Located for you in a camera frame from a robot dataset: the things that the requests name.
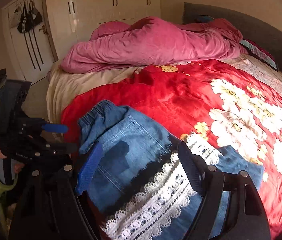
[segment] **device handle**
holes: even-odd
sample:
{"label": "device handle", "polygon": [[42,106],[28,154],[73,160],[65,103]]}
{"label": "device handle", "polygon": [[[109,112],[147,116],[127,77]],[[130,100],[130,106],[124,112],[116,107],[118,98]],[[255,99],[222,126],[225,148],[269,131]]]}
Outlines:
{"label": "device handle", "polygon": [[16,160],[11,158],[0,159],[0,181],[8,186],[13,185],[16,174],[14,173],[14,166]]}

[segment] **blue jeans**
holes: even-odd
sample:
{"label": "blue jeans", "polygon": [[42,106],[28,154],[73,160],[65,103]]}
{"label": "blue jeans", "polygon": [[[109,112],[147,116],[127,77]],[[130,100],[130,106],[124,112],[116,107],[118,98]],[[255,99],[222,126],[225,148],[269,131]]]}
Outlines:
{"label": "blue jeans", "polygon": [[[150,117],[129,106],[115,106],[107,100],[99,102],[79,120],[81,126],[80,154],[89,151],[95,140],[103,147],[103,157],[89,185],[88,194],[104,215],[113,215],[170,161],[179,139]],[[220,170],[238,173],[246,170],[256,187],[261,184],[264,168],[244,160],[231,146],[219,150],[216,165]],[[223,193],[218,217],[211,237],[222,228],[227,208],[228,192]],[[168,228],[154,239],[182,239],[201,203],[201,197],[190,197],[190,204],[172,219]]]}

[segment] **door frame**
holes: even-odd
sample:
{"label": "door frame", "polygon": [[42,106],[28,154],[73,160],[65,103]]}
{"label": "door frame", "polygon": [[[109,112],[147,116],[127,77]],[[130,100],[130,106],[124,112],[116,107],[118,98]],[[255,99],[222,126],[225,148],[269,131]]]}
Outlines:
{"label": "door frame", "polygon": [[[11,38],[11,33],[10,33],[10,28],[9,28],[9,19],[7,18],[6,15],[6,9],[13,3],[15,3],[18,0],[12,0],[10,1],[8,4],[4,5],[1,9],[2,13],[2,28],[3,28],[3,35],[4,35],[4,39],[5,39],[5,44],[7,46],[7,50],[11,59],[11,63],[12,66],[16,72],[17,78],[21,79],[21,80],[25,80],[25,76],[23,74],[23,71],[20,67],[20,63],[19,60],[17,58],[17,54],[15,52],[14,49],[14,45],[12,42],[12,38]],[[43,8],[43,18],[44,18],[44,23],[46,25],[47,31],[49,33],[48,35],[48,40],[49,40],[49,44],[50,44],[50,48],[52,51],[52,55],[54,58],[54,62],[58,61],[58,56],[57,56],[57,52],[56,49],[54,47],[54,43],[53,43],[53,39],[52,39],[52,35],[51,35],[51,30],[50,30],[50,25],[49,25],[49,20],[48,20],[48,13],[47,13],[47,4],[46,4],[46,0],[42,0],[42,8]]]}

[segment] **beige bed sheet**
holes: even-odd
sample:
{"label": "beige bed sheet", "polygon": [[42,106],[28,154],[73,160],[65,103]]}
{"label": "beige bed sheet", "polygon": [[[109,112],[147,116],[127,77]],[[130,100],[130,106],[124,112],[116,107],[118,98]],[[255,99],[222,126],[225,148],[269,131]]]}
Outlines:
{"label": "beige bed sheet", "polygon": [[[238,58],[223,60],[223,62],[244,70],[282,95],[282,73],[274,71],[258,59],[241,54]],[[62,111],[77,95],[98,86],[118,83],[131,76],[136,69],[143,68],[132,66],[88,74],[70,74],[58,68],[60,63],[61,61],[57,61],[52,66],[47,92],[48,118],[52,123],[60,122]]]}
{"label": "beige bed sheet", "polygon": [[52,123],[60,123],[62,111],[71,101],[95,87],[105,84],[118,83],[131,76],[133,72],[142,68],[112,69],[87,74],[70,74],[58,68],[61,60],[55,62],[51,68],[50,85],[47,92],[48,118]]}

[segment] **red blanket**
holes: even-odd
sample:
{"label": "red blanket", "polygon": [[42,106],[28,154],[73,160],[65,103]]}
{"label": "red blanket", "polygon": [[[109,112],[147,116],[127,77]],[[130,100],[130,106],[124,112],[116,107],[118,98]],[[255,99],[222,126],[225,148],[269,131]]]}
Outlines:
{"label": "red blanket", "polygon": [[74,45],[61,63],[69,73],[89,73],[130,65],[163,65],[181,60],[236,58],[246,50],[242,34],[225,19],[173,25],[147,17],[132,26],[101,25],[91,40]]}
{"label": "red blanket", "polygon": [[272,238],[282,231],[282,97],[248,73],[217,60],[148,66],[131,79],[77,96],[64,110],[67,141],[97,102],[129,105],[186,140],[198,133],[214,147],[232,145],[265,167],[259,190]]}

